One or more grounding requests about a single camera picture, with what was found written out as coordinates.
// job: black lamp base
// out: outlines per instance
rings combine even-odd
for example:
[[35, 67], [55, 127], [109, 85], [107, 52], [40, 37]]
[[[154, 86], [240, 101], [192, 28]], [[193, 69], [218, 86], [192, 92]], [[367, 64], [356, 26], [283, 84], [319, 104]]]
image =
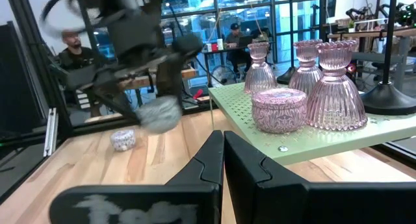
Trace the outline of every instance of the black lamp base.
[[361, 94], [366, 113], [399, 116], [416, 113], [416, 99], [404, 95], [392, 84], [378, 85], [368, 93]]
[[290, 67], [286, 71], [286, 73], [284, 73], [283, 75], [278, 77], [278, 83], [288, 85], [289, 82], [291, 81], [292, 75], [295, 71], [296, 71], [296, 69], [294, 67]]

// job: green pegboard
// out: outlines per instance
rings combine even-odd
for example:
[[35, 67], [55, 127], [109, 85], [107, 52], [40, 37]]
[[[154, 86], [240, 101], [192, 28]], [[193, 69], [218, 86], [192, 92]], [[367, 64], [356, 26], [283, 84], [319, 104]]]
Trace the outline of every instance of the green pegboard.
[[303, 162], [322, 156], [404, 139], [416, 135], [416, 114], [377, 116], [367, 114], [369, 121], [361, 129], [333, 132], [305, 125], [288, 134], [270, 134], [258, 130], [252, 118], [251, 95], [244, 83], [210, 88], [209, 95], [228, 120], [258, 150], [280, 164]]

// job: man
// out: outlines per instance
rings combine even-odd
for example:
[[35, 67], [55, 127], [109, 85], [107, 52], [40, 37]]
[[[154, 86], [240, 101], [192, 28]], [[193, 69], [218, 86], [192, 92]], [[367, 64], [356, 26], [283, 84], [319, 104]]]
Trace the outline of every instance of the man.
[[[79, 38], [78, 34], [64, 31], [62, 33], [62, 41], [68, 46], [58, 55], [63, 69], [66, 71], [73, 71], [75, 69], [81, 69], [94, 63], [94, 52], [90, 48], [82, 47], [81, 39]], [[107, 58], [104, 56], [100, 56], [100, 59], [102, 64], [109, 63]], [[73, 107], [77, 105], [75, 97], [76, 93], [74, 91], [64, 90], [64, 95], [67, 107]], [[101, 116], [99, 105], [95, 99], [91, 96], [88, 96], [88, 98], [91, 105], [91, 117]]]
[[[231, 25], [231, 33], [226, 38], [226, 43], [237, 43], [238, 45], [240, 38], [243, 36], [243, 33], [240, 31], [240, 26], [236, 23], [233, 23]], [[238, 67], [239, 62], [246, 63], [246, 69], [244, 70], [245, 73], [252, 65], [252, 58], [250, 57], [250, 54], [243, 49], [229, 52], [227, 58], [233, 64], [234, 72], [238, 77], [240, 77], [240, 71]]]

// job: screw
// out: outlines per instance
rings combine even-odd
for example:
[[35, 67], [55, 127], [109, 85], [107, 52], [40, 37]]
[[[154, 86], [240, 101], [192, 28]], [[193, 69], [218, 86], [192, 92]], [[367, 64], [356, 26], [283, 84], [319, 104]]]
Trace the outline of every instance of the screw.
[[284, 146], [284, 145], [279, 147], [279, 151], [281, 151], [281, 152], [287, 152], [288, 150], [289, 150], [289, 148]]

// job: ribbed glass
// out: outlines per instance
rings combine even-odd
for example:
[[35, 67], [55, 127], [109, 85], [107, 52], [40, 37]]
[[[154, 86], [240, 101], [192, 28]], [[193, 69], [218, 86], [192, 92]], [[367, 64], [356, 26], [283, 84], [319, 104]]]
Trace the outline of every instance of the ribbed glass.
[[355, 41], [318, 44], [321, 78], [307, 102], [306, 123], [331, 131], [358, 129], [367, 123], [363, 102], [355, 84], [345, 75]]
[[303, 91], [309, 95], [319, 79], [324, 76], [315, 65], [315, 59], [318, 57], [316, 45], [319, 43], [322, 43], [322, 40], [305, 40], [293, 43], [300, 67], [294, 72], [289, 82], [289, 88]]
[[244, 91], [246, 93], [256, 93], [276, 88], [278, 83], [273, 69], [265, 62], [268, 42], [250, 44], [248, 48], [253, 64], [247, 72]]

